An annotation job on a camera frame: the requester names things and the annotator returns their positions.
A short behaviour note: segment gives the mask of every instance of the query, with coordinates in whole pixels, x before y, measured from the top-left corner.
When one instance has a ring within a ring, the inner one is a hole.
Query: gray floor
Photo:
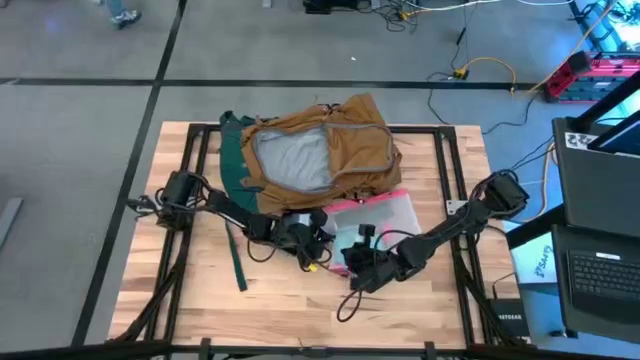
[[[437,0],[432,6],[452,3]],[[154,78],[176,2],[130,4],[144,9],[143,20],[116,32],[106,9],[88,0],[13,1],[0,10],[0,77]],[[461,11],[427,14],[415,34],[392,34],[375,15],[305,16],[299,10],[296,0],[275,0],[273,9],[262,9],[259,1],[189,0],[167,78],[420,81],[433,71],[449,71],[463,22]],[[566,21],[569,15],[566,7],[510,1],[481,6],[469,28],[469,53],[462,49],[458,65],[467,56],[496,56],[516,69],[518,81],[540,80],[581,36],[575,23]],[[498,64],[479,63],[469,81],[508,82],[510,75]],[[25,198],[0,249],[0,352],[70,342],[149,92],[149,87],[0,86],[0,204],[12,196]],[[437,122],[426,107],[428,90],[163,87],[130,195],[144,189],[162,121],[216,120],[229,109],[279,115],[361,92],[373,94],[389,123]],[[521,92],[512,97],[497,90],[436,90],[432,103],[446,121],[488,129],[499,121],[523,121],[528,100]],[[491,167],[511,166],[550,136],[553,117],[585,108],[535,100],[526,126],[501,127],[485,136]],[[527,217],[541,203],[542,163],[519,173],[532,194]],[[550,202],[560,201],[552,168]],[[133,227],[127,212],[89,342],[105,338]],[[557,302],[538,306],[542,301],[532,299],[528,311],[537,316],[557,312]],[[537,342],[587,349],[582,340],[546,337],[558,326],[557,316],[549,319],[532,324]],[[587,339],[588,351],[596,352],[598,338]],[[602,341],[610,354],[640,352]]]

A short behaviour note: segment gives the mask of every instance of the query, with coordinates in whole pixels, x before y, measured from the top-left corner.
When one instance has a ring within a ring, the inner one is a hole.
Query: shoe
[[[124,11],[122,14],[112,17],[111,22],[114,23],[118,30],[122,30],[129,25],[133,25],[142,17],[142,13],[132,10],[132,11]]]

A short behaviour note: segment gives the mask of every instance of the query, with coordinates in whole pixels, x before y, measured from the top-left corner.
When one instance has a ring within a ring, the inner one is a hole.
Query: tan backpack
[[[260,213],[321,207],[363,198],[400,183],[402,155],[371,95],[316,105],[242,131],[242,155]]]

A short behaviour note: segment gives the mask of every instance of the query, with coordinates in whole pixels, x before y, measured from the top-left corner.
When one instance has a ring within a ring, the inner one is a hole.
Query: wooden tabletop
[[[169,173],[179,168],[188,127],[188,122],[163,124],[147,194],[164,186]],[[482,134],[477,126],[457,126],[456,133],[470,191],[489,175]],[[403,154],[399,188],[409,190],[420,226],[427,231],[445,219],[433,136],[397,134],[394,138]],[[212,133],[204,175],[212,186],[223,189],[219,144],[220,134]],[[192,163],[198,145],[194,149]],[[449,151],[445,150],[455,189]],[[143,218],[136,227],[109,338],[127,328],[153,292],[165,234],[155,221]],[[433,341],[439,349],[465,347],[449,246],[441,246],[426,269],[410,280],[363,294],[357,314],[340,323],[336,309],[349,293],[346,279],[322,269],[303,273],[297,260],[283,252],[266,263],[255,263],[247,257],[246,239],[239,231],[235,234],[249,287],[245,292],[238,290],[224,221],[212,214],[196,216],[174,343],[199,344],[201,338],[209,337],[215,345],[421,348],[424,341]],[[256,257],[268,251],[252,246]],[[491,283],[513,271],[511,257],[504,237],[491,229],[482,234],[478,252],[490,296]],[[518,297],[515,279],[501,281],[498,292],[501,297]],[[157,334],[164,331],[167,303],[162,305]],[[481,341],[472,299],[470,306],[476,341]]]

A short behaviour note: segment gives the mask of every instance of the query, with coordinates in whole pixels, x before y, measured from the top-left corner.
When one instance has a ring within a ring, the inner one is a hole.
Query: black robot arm
[[[453,216],[429,232],[408,236],[386,251],[362,244],[343,249],[346,265],[355,275],[351,288],[372,293],[393,279],[410,278],[426,266],[440,245],[463,233],[479,233],[491,218],[515,216],[524,209],[528,198],[512,171],[498,171],[481,181],[470,200]]]
[[[327,216],[320,209],[309,213],[307,223],[293,221],[293,216],[255,214],[213,188],[203,176],[188,171],[172,172],[165,187],[156,193],[155,202],[143,195],[129,200],[128,205],[141,216],[156,214],[159,226],[175,231],[184,230],[195,212],[218,215],[241,228],[250,241],[297,256],[302,269],[317,262],[326,243],[333,240],[321,229]]]

